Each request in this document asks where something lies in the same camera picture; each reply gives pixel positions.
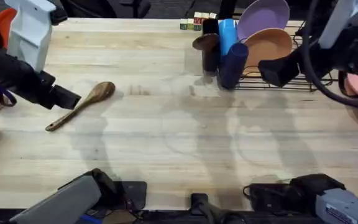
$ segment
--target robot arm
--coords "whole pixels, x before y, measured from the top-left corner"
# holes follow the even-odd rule
[[[55,85],[55,77],[43,71],[52,25],[67,19],[63,9],[47,0],[6,0],[17,10],[11,23],[7,53],[0,50],[0,103],[2,94],[14,106],[16,99],[7,90],[47,109],[54,105],[73,109],[80,96]]]
[[[93,169],[75,178],[33,207],[12,217],[10,224],[75,224],[87,211],[144,208],[145,182],[113,181]]]
[[[287,57],[260,61],[258,68],[262,78],[267,83],[283,87],[303,73],[327,97],[358,107],[357,100],[337,96],[319,81],[333,69],[341,71],[339,81],[345,79],[346,73],[358,75],[358,0],[338,0],[332,13],[328,14],[326,26],[319,24],[317,30],[313,30],[312,26],[319,0],[311,2],[306,25],[302,29],[302,45]]]

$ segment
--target dark blue cup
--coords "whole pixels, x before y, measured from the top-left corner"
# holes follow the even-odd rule
[[[248,53],[248,47],[245,44],[236,43],[222,58],[218,82],[223,88],[232,90],[236,87],[244,71]]]

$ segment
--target wooden spoon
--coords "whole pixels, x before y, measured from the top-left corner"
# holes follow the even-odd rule
[[[98,103],[100,101],[106,100],[116,91],[116,86],[112,82],[102,82],[97,84],[86,97],[84,102],[78,105],[74,110],[61,117],[57,121],[48,125],[45,130],[46,131],[54,131],[60,127],[62,127],[65,123],[69,122],[72,118],[74,118],[80,111],[85,109],[87,106],[92,105],[94,103]]]

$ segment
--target small box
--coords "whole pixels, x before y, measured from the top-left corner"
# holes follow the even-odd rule
[[[194,24],[194,30],[195,31],[200,31],[202,28],[201,24]]]
[[[204,22],[204,20],[208,19],[209,18],[209,13],[207,12],[203,12],[201,14],[201,24]]]
[[[202,13],[200,12],[195,12],[194,13],[194,24],[199,24],[201,25],[201,18],[203,17]]]
[[[180,29],[187,30],[187,19],[180,19]]]
[[[209,13],[209,18],[210,19],[216,19],[218,15],[216,13]]]
[[[194,19],[187,19],[187,29],[194,30]]]

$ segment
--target blue cup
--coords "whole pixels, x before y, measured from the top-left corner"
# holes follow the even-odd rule
[[[236,87],[244,71],[248,54],[248,47],[245,44],[236,43],[223,57],[218,75],[218,82],[223,88],[232,90]]]
[[[225,19],[219,23],[221,55],[227,55],[231,46],[237,42],[237,23],[234,19]]]

